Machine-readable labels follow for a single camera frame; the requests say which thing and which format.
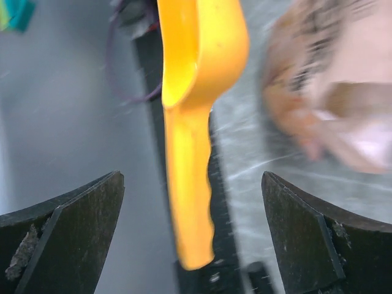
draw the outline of yellow scoop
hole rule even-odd
[[[196,270],[214,258],[209,113],[245,68],[249,37],[239,0],[158,0],[158,8],[171,213],[179,260]]]

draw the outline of yellow object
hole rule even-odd
[[[239,0],[158,0],[158,8],[171,213],[179,260],[196,270],[214,258],[209,113],[245,68],[249,37]]]

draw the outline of gray surface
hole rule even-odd
[[[0,36],[0,214],[121,170],[126,194],[96,294],[176,293],[146,107],[122,104],[104,78],[109,1],[36,2],[27,34]],[[129,42],[115,47],[122,85],[141,93]]]
[[[284,293],[260,188],[265,170],[275,172],[306,192],[337,206],[392,223],[392,176],[355,173],[333,157],[308,162],[301,151],[276,130],[260,101],[260,64],[268,30],[289,0],[241,0],[251,35],[247,68],[215,104],[230,210],[243,263],[265,260],[279,293]]]

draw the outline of purple cable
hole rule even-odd
[[[152,99],[153,97],[156,97],[162,90],[162,81],[157,85],[157,87],[148,95],[142,96],[142,97],[134,97],[134,96],[128,96],[124,92],[121,91],[120,87],[117,86],[116,80],[115,80],[115,75],[113,73],[113,68],[112,68],[112,62],[111,62],[111,56],[112,56],[112,51],[113,51],[113,39],[117,27],[117,22],[119,18],[119,13],[121,9],[123,8],[124,0],[121,0],[119,4],[115,7],[115,14],[110,22],[109,26],[109,33],[108,33],[108,39],[106,43],[106,54],[105,54],[105,73],[106,73],[106,78],[108,80],[109,87],[113,91],[113,93],[126,100],[130,101],[134,104],[140,103],[140,102],[146,102]]]

